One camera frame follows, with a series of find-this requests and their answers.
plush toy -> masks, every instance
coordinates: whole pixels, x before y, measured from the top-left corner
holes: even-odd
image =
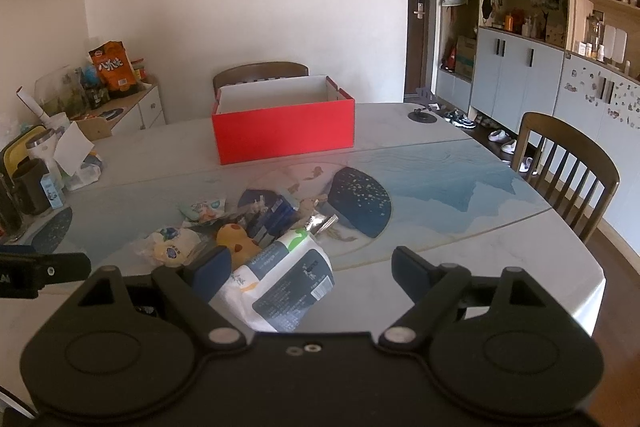
[[[262,249],[246,235],[240,225],[225,225],[218,231],[216,241],[219,246],[231,252],[231,270],[235,271],[251,261]]]

white canister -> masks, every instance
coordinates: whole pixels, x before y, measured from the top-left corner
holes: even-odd
[[[46,163],[47,169],[49,169],[51,174],[53,184],[60,195],[62,195],[62,189],[65,184],[62,181],[62,174],[60,174],[58,163],[53,158],[57,145],[58,135],[52,129],[36,134],[36,136],[26,143],[29,158],[32,160],[39,158]]]

screw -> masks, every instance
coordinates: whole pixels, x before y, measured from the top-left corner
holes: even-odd
[[[394,344],[409,344],[415,340],[415,331],[410,328],[389,328],[385,331],[385,338]]]
[[[241,338],[234,328],[216,328],[209,332],[209,340],[215,344],[235,344]]]
[[[302,355],[305,354],[302,348],[296,347],[296,346],[287,347],[287,350],[285,351],[285,353],[287,353],[287,355],[291,357],[301,357]]]
[[[319,344],[306,344],[305,351],[308,353],[320,353],[322,346]]]

snack bag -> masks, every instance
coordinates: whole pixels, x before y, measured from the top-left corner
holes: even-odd
[[[89,52],[89,56],[98,71],[98,77],[107,86],[112,98],[121,98],[138,92],[136,76],[122,42],[107,42]]]

shoe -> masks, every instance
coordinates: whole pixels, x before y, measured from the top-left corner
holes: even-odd
[[[511,140],[510,142],[507,142],[502,147],[500,147],[500,150],[502,150],[502,152],[506,152],[507,154],[513,154],[514,152],[516,152],[517,145],[518,143],[516,142],[516,140]]]
[[[469,120],[464,114],[460,114],[457,118],[451,120],[451,123],[456,127],[462,127],[464,129],[475,129],[476,122]]]
[[[511,166],[511,161],[510,160],[502,160],[502,163],[507,164],[508,166]],[[524,172],[529,172],[529,169],[531,168],[531,164],[533,163],[533,158],[530,158],[529,156],[527,156],[526,158],[523,158],[522,163],[520,164],[520,172],[522,172],[524,174]],[[533,175],[537,176],[538,175],[538,171],[533,171]]]
[[[507,133],[505,133],[505,131],[503,131],[502,129],[500,129],[500,131],[493,131],[489,135],[490,142],[507,143],[509,140],[511,140],[511,137]]]

